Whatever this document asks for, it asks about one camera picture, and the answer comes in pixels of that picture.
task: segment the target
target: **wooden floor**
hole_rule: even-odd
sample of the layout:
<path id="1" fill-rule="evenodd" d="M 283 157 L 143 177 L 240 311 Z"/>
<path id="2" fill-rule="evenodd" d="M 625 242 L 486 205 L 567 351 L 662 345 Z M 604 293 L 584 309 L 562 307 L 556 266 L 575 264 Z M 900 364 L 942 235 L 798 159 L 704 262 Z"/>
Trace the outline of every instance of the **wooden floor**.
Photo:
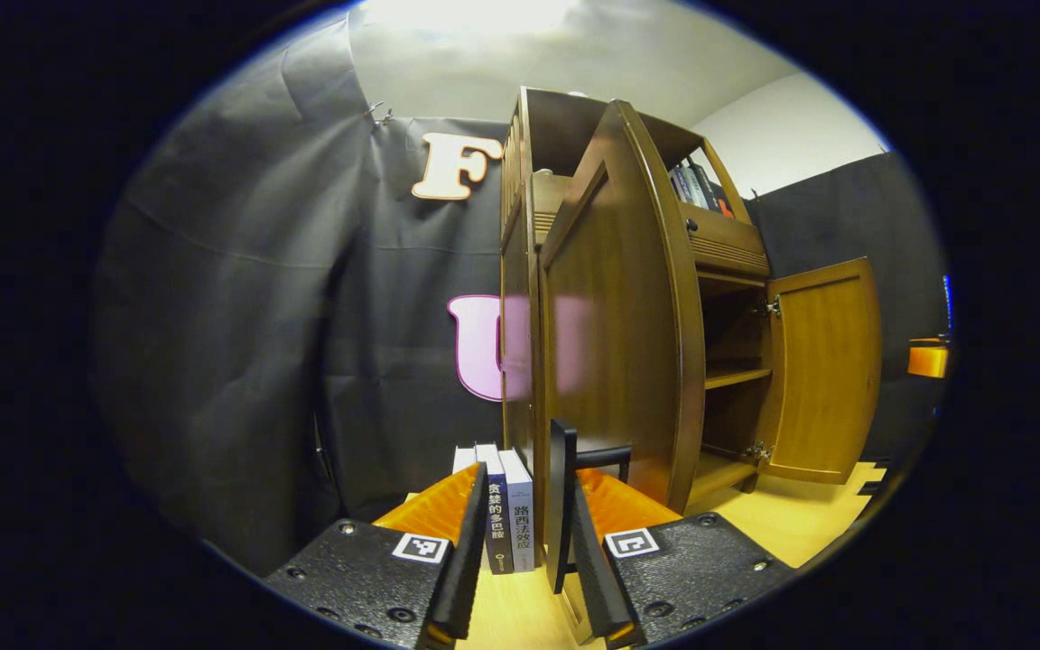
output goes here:
<path id="1" fill-rule="evenodd" d="M 885 474 L 872 462 L 859 462 L 843 486 L 823 486 L 789 478 L 760 476 L 751 494 L 735 489 L 714 491 L 690 504 L 685 516 L 714 511 L 791 567 L 800 567 L 858 518 L 869 497 L 858 496 L 865 482 Z M 460 650 L 575 647 L 572 629 L 553 598 L 544 569 L 494 576 L 480 571 L 467 641 Z M 604 647 L 594 640 L 590 650 Z"/>

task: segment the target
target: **book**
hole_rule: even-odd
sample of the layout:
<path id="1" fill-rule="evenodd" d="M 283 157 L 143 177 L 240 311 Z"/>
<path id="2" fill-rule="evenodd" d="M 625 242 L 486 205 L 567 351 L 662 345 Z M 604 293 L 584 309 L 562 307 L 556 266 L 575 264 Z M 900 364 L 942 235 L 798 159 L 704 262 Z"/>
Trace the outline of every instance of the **book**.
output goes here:
<path id="1" fill-rule="evenodd" d="M 495 444 L 475 445 L 475 460 L 488 465 L 488 529 L 484 547 L 492 572 L 512 573 L 512 536 L 509 526 L 508 480 Z"/>
<path id="2" fill-rule="evenodd" d="M 693 199 L 688 198 L 688 185 L 685 184 L 684 175 L 681 174 L 681 171 L 674 168 L 673 172 L 668 173 L 668 176 L 673 181 L 673 188 L 676 188 L 677 198 L 685 203 L 693 202 Z"/>
<path id="3" fill-rule="evenodd" d="M 685 160 L 688 161 L 688 168 L 693 170 L 694 176 L 697 177 L 697 185 L 701 186 L 701 193 L 705 196 L 705 205 L 711 211 L 722 211 L 722 206 L 717 202 L 713 184 L 708 180 L 708 175 L 705 174 L 705 167 L 695 163 L 693 157 L 687 157 Z"/>
<path id="4" fill-rule="evenodd" d="M 451 473 L 457 473 L 460 469 L 467 468 L 473 462 L 475 462 L 474 447 L 454 448 L 454 453 L 451 456 Z"/>
<path id="5" fill-rule="evenodd" d="M 693 196 L 693 205 L 698 209 L 708 209 L 708 202 L 705 201 L 705 193 L 701 191 L 701 184 L 697 182 L 697 174 L 691 166 L 681 166 L 681 174 L 684 175 L 684 182 L 688 184 L 688 193 Z"/>
<path id="6" fill-rule="evenodd" d="M 451 473 L 459 472 L 460 469 L 467 468 L 468 465 L 475 462 L 475 447 L 467 448 L 454 448 L 454 452 L 451 454 Z M 487 567 L 488 565 L 488 540 L 484 540 L 483 546 L 480 546 L 479 555 L 479 566 Z"/>
<path id="7" fill-rule="evenodd" d="M 729 209 L 729 196 L 725 193 L 725 189 L 710 181 L 708 174 L 705 173 L 705 167 L 695 163 L 693 157 L 690 156 L 686 160 L 688 160 L 688 165 L 693 168 L 693 173 L 697 177 L 697 184 L 701 186 L 701 191 L 708 197 L 708 209 L 719 211 L 719 213 L 729 218 L 735 218 L 733 210 Z"/>
<path id="8" fill-rule="evenodd" d="M 537 551 L 532 546 L 531 476 L 524 469 L 520 454 L 514 448 L 500 452 L 503 478 L 509 486 L 509 526 L 512 528 L 512 568 L 519 573 L 537 568 Z"/>

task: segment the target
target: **cabinet door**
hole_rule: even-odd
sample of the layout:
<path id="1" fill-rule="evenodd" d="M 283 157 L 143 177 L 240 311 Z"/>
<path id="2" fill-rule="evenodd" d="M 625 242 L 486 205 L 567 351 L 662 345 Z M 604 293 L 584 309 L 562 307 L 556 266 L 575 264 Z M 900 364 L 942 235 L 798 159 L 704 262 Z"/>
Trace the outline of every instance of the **cabinet door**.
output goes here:
<path id="1" fill-rule="evenodd" d="M 880 309 L 869 260 L 769 284 L 772 383 L 758 425 L 760 472 L 822 484 L 850 478 L 880 384 Z"/>
<path id="2" fill-rule="evenodd" d="M 572 423 L 580 451 L 631 445 L 628 484 L 680 513 L 705 344 L 672 192 L 640 115 L 610 103 L 540 251 L 540 301 L 546 417 Z"/>

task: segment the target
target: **wooden cabinet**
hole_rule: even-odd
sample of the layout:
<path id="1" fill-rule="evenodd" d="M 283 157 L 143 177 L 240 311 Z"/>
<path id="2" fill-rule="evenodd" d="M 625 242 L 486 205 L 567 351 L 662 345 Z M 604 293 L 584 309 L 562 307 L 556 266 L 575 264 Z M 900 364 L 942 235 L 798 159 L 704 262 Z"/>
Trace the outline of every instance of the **wooden cabinet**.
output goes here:
<path id="1" fill-rule="evenodd" d="M 698 148 L 735 218 L 678 201 Z M 521 89 L 500 206 L 503 439 L 538 503 L 550 417 L 631 445 L 628 482 L 678 513 L 756 472 L 849 478 L 879 390 L 867 260 L 771 279 L 713 149 L 619 100 Z"/>

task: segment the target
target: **pink letter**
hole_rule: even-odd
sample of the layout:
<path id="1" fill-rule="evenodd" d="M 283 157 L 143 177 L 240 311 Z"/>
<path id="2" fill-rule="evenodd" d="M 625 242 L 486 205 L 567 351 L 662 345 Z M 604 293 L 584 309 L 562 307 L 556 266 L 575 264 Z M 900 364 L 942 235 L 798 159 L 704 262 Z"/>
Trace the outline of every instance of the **pink letter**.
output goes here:
<path id="1" fill-rule="evenodd" d="M 503 395 L 500 360 L 496 357 L 499 296 L 457 296 L 448 301 L 454 316 L 454 369 L 460 383 L 475 396 L 500 401 Z"/>

